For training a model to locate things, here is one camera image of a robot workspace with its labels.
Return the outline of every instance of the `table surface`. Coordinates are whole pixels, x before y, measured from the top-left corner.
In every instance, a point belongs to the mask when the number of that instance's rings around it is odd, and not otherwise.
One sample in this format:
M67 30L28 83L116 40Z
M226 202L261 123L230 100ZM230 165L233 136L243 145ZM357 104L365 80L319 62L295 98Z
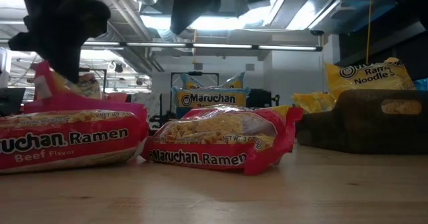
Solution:
M256 177L164 164L0 176L0 223L428 223L427 156L298 146Z

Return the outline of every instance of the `wooden table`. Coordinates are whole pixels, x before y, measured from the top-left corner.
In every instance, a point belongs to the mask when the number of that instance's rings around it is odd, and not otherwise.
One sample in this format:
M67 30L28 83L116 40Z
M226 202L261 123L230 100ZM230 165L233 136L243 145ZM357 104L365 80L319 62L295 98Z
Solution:
M163 164L0 176L0 223L428 223L428 157L299 146L260 176Z

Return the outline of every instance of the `ramen package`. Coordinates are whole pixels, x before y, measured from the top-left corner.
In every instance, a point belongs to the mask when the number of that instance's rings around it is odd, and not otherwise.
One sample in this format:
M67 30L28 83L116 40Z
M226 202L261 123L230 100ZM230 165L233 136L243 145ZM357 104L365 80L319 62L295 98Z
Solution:
M305 113L318 113L331 111L335 99L330 93L315 92L311 94L293 94L293 102L297 107L303 108Z
M246 106L249 89L229 88L198 88L184 90L177 87L172 89L173 101L176 107L177 118L183 117L195 107L228 104L231 106Z
M242 72L228 79L224 84L221 84L220 86L212 86L210 88L243 88L244 75L245 72ZM189 74L181 74L181 80L183 81L183 89L185 90L205 88L205 86Z
M138 156L145 122L131 112L80 110L0 118L0 173L46 171Z
M336 99L345 90L414 90L415 85L404 64L397 58L383 63L340 68L327 64L328 87Z
M218 105L196 108L167 122L147 140L142 157L213 170L242 169L257 175L292 150L301 108L249 110Z
M50 98L64 92L71 92L88 98L100 100L100 85L93 74L79 77L79 82L73 84L57 72L51 70L48 61L37 65L35 71L35 100Z

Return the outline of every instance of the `plastic wrapper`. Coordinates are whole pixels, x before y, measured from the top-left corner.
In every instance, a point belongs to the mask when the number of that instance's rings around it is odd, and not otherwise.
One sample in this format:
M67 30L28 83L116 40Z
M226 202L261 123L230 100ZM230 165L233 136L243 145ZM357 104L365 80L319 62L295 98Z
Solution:
M146 124L123 111L46 112L0 118L0 173L122 162L138 156Z
M209 88L244 88L243 87L243 77L245 72L237 74L232 78L228 79L226 82L220 86L209 86ZM190 90L195 88L206 88L201 84L197 79L190 76L189 74L181 74L181 81L183 81L183 89Z
M302 113L303 109L289 106L196 108L150 137L142 157L202 169L243 169L247 175L257 175L291 151L294 122Z
M383 63L361 64L340 68L332 64L326 65L328 88L334 98L345 90L376 89L376 90L414 90L406 67L397 58L389 58Z
M245 106L249 94L249 89L229 88L198 88L184 90L174 87L172 91L177 118L183 117L189 110L195 107L200 108L216 104Z
M51 70L47 61L37 65L34 84L35 100L50 98L61 93L74 93L97 100L102 97L100 85L93 74L80 76L78 84L73 84Z
M335 103L335 99L330 93L322 92L293 94L292 99L297 107L303 108L308 114L331 111Z

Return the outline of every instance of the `maruchan ramen package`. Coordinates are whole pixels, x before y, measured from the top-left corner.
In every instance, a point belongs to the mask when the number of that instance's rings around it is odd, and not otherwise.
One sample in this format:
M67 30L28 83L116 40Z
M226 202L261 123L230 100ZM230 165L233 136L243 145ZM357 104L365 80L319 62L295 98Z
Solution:
M0 118L0 173L122 162L138 156L146 124L131 112L81 110Z
M242 72L228 79L224 84L220 86L211 86L210 88L243 88L244 75L245 72ZM183 81L183 89L185 90L205 88L205 86L189 74L181 74L181 80Z
M177 118L183 117L189 110L195 107L212 106L216 104L228 104L231 106L246 106L249 89L229 88L198 88L184 90L174 87L173 101Z
M361 64L340 68L327 64L328 87L338 99L345 90L414 90L415 85L404 64L397 58L389 58L383 63Z
M142 157L202 169L243 169L246 175L257 175L291 151L294 122L302 112L289 106L196 108L150 137Z
M335 103L335 99L330 93L322 92L293 94L292 99L297 107L303 108L308 114L331 111Z
M51 70L48 61L37 65L35 71L35 100L50 98L64 92L71 92L87 98L101 99L100 85L93 74L80 76L78 84L73 84Z

